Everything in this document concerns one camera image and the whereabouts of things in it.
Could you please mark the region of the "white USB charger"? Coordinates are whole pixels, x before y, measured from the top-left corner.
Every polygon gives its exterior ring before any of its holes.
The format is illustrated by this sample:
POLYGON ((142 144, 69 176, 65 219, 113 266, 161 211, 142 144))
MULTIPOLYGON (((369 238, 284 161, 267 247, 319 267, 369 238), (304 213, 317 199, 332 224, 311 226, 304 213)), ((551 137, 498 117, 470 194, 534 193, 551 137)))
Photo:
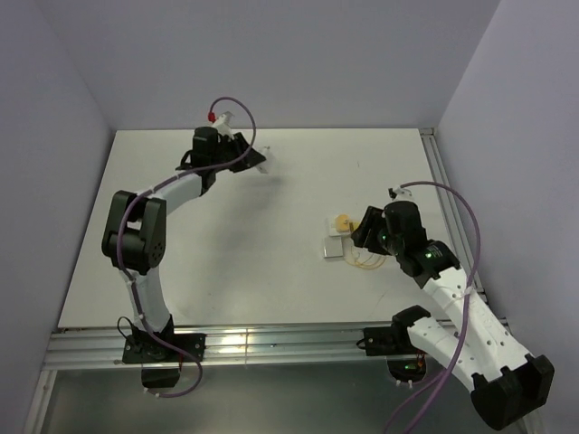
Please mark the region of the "white USB charger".
POLYGON ((340 259, 344 257, 344 247, 341 237, 327 236, 323 240, 323 258, 340 259))
POLYGON ((257 149, 262 160, 255 166, 255 168, 264 175, 270 172, 271 168, 271 148, 269 146, 263 146, 257 149))

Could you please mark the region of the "small yellow charger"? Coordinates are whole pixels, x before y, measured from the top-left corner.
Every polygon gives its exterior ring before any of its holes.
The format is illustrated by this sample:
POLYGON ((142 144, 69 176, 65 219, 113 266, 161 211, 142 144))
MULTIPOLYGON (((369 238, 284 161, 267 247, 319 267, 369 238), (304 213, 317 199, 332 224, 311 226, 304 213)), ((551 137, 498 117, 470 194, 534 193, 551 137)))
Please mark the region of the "small yellow charger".
POLYGON ((350 232, 350 218, 347 214, 339 214, 334 220, 334 229, 337 233, 350 232))

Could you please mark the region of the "white cube socket adapter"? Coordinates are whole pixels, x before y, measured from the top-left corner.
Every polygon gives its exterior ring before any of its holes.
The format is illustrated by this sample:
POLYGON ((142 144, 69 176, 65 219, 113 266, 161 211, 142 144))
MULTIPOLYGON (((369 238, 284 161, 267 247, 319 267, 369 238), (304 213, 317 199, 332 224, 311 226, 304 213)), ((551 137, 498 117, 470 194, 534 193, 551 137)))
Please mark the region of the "white cube socket adapter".
POLYGON ((343 238, 351 234, 351 221, 347 214, 331 215, 326 218, 327 236, 343 238))

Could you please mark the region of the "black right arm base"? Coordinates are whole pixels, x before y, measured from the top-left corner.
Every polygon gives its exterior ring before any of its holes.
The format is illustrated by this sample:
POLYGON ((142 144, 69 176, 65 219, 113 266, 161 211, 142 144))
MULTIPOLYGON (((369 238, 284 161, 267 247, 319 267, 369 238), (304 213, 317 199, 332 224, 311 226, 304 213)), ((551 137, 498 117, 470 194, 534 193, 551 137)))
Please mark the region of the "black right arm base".
POLYGON ((366 356, 410 355, 419 352, 411 344, 407 329, 398 325, 364 328, 361 348, 366 356))

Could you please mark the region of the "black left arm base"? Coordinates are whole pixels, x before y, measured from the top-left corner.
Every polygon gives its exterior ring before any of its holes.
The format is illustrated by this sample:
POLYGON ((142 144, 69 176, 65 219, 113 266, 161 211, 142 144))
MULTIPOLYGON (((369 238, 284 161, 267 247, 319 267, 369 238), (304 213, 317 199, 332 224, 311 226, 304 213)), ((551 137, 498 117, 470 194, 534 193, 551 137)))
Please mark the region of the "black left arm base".
MULTIPOLYGON (((201 362, 204 359, 205 334, 177 334, 169 339, 169 343, 201 362)), ((125 343, 122 362, 124 364, 178 363, 187 362, 188 357, 176 350, 167 348, 152 340, 149 335, 144 337, 130 336, 125 343)))

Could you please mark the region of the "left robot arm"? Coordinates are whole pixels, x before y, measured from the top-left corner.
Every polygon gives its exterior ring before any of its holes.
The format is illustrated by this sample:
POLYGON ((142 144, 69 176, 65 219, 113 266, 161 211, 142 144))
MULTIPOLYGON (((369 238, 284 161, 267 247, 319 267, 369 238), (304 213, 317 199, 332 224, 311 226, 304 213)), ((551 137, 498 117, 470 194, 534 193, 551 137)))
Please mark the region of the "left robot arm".
POLYGON ((165 361, 177 348, 173 317, 160 282, 166 253, 166 221, 182 205, 202 197, 223 170, 266 171, 268 157, 241 133, 198 127, 192 146, 176 173, 139 193, 119 190, 112 196, 101 251, 125 280, 134 312, 128 345, 165 361))

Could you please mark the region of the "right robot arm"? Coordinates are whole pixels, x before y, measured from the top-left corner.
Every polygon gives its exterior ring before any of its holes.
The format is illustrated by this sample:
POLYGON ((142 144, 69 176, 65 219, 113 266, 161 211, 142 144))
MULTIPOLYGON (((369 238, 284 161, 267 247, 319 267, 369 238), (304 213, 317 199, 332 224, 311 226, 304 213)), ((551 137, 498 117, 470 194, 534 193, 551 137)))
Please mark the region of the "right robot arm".
POLYGON ((390 325, 364 329, 366 355, 428 354, 445 367, 444 378, 461 382, 494 430, 546 404, 555 367, 546 356, 532 355, 470 288, 451 249, 427 236, 415 203, 368 207, 351 239, 357 248, 393 257, 457 330, 452 334, 441 327, 424 307, 408 307, 390 325))

